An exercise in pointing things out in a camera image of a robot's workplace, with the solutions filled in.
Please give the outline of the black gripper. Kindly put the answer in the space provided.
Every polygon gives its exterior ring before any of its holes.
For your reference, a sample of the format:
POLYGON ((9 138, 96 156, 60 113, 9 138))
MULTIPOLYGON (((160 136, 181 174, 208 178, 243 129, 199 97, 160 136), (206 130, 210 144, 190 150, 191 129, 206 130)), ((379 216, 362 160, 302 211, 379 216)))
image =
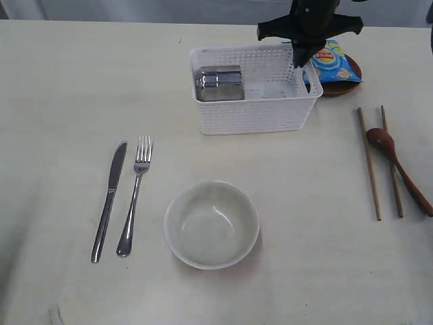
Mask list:
POLYGON ((361 17, 337 14, 339 5, 338 0, 293 1, 289 14, 257 24, 258 40, 279 37, 294 41, 293 65, 294 68, 303 68, 325 47, 322 41, 362 31, 361 17))

